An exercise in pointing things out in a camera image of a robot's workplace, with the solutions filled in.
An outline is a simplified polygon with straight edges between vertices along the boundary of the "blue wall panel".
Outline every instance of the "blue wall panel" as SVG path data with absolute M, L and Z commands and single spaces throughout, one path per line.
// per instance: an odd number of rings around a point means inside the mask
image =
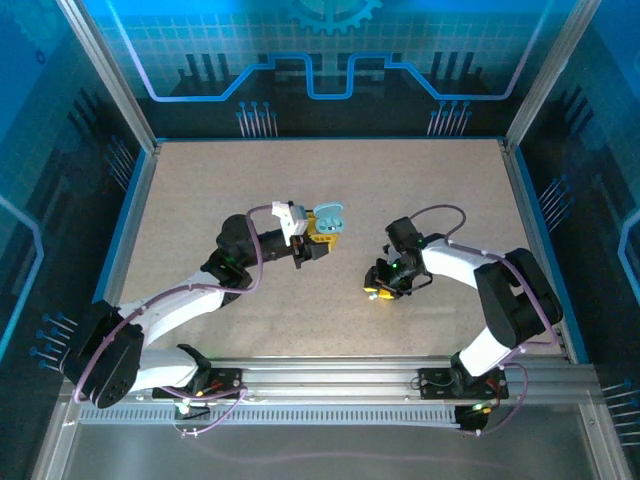
M 158 136 L 265 138 L 241 102 L 278 136 L 503 135 L 573 2 L 87 4 Z

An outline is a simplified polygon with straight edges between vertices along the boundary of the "light blue object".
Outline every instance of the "light blue object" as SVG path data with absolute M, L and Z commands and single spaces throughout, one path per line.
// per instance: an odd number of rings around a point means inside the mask
M 344 230 L 344 218 L 340 213 L 344 210 L 341 203 L 323 203 L 313 209 L 316 217 L 316 230 L 318 233 L 341 233 Z
M 27 297 L 31 292 L 31 288 L 33 288 L 33 283 L 36 281 L 36 276 L 38 275 L 38 270 L 40 270 L 40 266 L 42 265 L 42 260 L 44 260 L 44 248 L 42 247 L 42 236 L 40 235 L 40 229 L 36 222 L 34 222 L 27 215 L 18 210 L 9 200 L 0 195 L 0 206 L 4 207 L 8 210 L 8 212 L 16 217 L 20 223 L 22 223 L 25 227 L 31 230 L 31 235 L 33 236 L 33 243 L 36 247 L 36 259 L 33 261 L 31 265 L 31 270 L 29 270 L 29 275 L 27 276 L 27 280 L 24 282 L 24 286 L 20 291 L 20 295 L 18 295 L 18 301 L 16 302 L 15 307 L 13 307 L 13 312 L 11 312 L 11 316 L 9 317 L 9 321 L 7 322 L 7 326 L 4 329 L 4 333 L 2 334 L 2 339 L 0 339 L 0 362 L 4 357 L 4 354 L 7 352 L 7 347 L 9 346 L 9 340 L 13 336 L 13 332 L 16 329 L 16 325 L 18 324 L 18 319 L 20 318 L 20 314 L 22 313 L 22 309 L 24 308 L 25 303 L 27 302 Z

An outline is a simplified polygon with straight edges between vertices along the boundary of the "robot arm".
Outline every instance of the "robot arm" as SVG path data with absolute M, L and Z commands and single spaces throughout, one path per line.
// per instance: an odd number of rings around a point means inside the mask
M 370 298 L 396 300 L 445 275 L 478 291 L 487 326 L 466 348 L 452 357 L 452 391 L 457 396 L 484 382 L 484 376 L 518 352 L 545 326 L 523 285 L 499 259 L 513 265 L 533 291 L 551 325 L 562 320 L 560 303 L 531 252 L 519 248 L 506 255 L 449 243 L 443 235 L 424 237 L 407 217 L 386 228 L 391 245 L 388 258 L 378 259 L 365 277 Z M 418 276 L 428 280 L 413 286 Z
M 344 228 L 341 210 L 340 204 L 319 205 L 306 211 L 292 202 L 273 202 L 271 211 L 279 217 L 281 228 L 258 235 L 259 249 L 247 215 L 232 215 L 216 238 L 217 249 L 187 280 L 118 307 L 105 301 L 92 305 L 69 340 L 60 362 L 62 373 L 74 384 L 80 384 L 82 393 L 99 408 L 113 405 L 130 391 L 145 388 L 187 388 L 195 394 L 207 382 L 209 362 L 188 345 L 162 350 L 149 348 L 150 345 L 192 318 L 218 310 L 242 293 L 253 291 L 262 263 L 290 256 L 300 268 L 304 262 L 330 253 Z M 260 267 L 258 277 L 248 288 L 252 278 L 246 269 L 255 265 Z M 104 348 L 104 339 L 109 335 L 113 340 Z M 99 348 L 103 351 L 91 367 Z M 85 381 L 81 381 L 87 372 Z

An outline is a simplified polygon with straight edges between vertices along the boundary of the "white object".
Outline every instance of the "white object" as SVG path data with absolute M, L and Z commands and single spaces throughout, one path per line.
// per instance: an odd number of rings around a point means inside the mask
M 219 282 L 217 278 L 209 273 L 197 272 L 176 286 L 198 283 L 216 286 Z M 121 305 L 120 315 L 126 318 L 153 296 Z M 158 301 L 142 315 L 137 316 L 131 323 L 142 326 L 142 333 L 144 333 L 143 348 L 146 348 L 165 333 L 192 318 L 217 310 L 222 305 L 223 299 L 224 293 L 219 290 L 193 288 L 193 290 L 169 295 L 167 298 Z
M 140 368 L 131 391 L 154 387 L 184 387 L 198 371 L 191 355 L 179 348 L 142 351 Z
M 498 342 L 489 327 L 485 327 L 471 345 L 460 352 L 460 361 L 471 375 L 479 377 L 497 367 L 510 353 L 511 349 Z
M 273 202 L 271 214 L 280 219 L 280 228 L 287 247 L 291 246 L 291 237 L 302 235 L 309 226 L 309 216 L 301 205 L 290 206 L 288 203 Z
M 422 250 L 422 261 L 433 275 L 444 275 L 478 288 L 474 271 L 485 263 L 493 263 L 486 257 L 451 248 L 444 239 L 435 240 Z
M 475 269 L 494 261 L 450 247 L 444 239 L 431 242 L 422 250 L 422 261 L 427 271 L 444 275 L 477 289 Z M 511 353 L 485 327 L 471 344 L 460 352 L 460 361 L 474 377 L 494 369 Z

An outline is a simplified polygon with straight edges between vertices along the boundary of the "gear graphic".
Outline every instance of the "gear graphic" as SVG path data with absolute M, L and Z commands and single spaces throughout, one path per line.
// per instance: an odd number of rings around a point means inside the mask
M 382 7 L 381 0 L 290 0 L 289 19 L 300 28 L 311 27 L 313 33 L 336 31 L 347 33 L 349 27 L 360 28 L 360 22 L 373 18 L 373 9 Z
M 0 0 L 0 12 L 12 14 L 22 34 L 37 48 L 52 41 L 61 26 L 55 0 Z

